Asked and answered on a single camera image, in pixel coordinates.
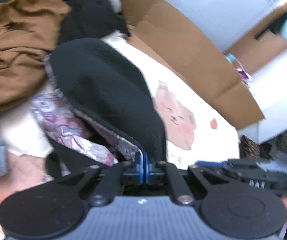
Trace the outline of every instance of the black device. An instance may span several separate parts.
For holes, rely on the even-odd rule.
[[[282,239],[287,212],[274,187],[250,187],[237,170],[146,156],[93,165],[9,196],[0,224],[6,240]]]

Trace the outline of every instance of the patterned fabric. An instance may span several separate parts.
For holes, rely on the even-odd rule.
[[[69,110],[65,98],[55,93],[37,95],[32,110],[42,130],[56,142],[108,166],[118,162],[106,147],[86,139],[91,136],[89,130]]]

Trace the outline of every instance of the cartoon face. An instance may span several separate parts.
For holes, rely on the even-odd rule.
[[[154,107],[165,124],[167,139],[184,150],[191,150],[197,127],[195,117],[168,91],[165,82],[159,81]]]

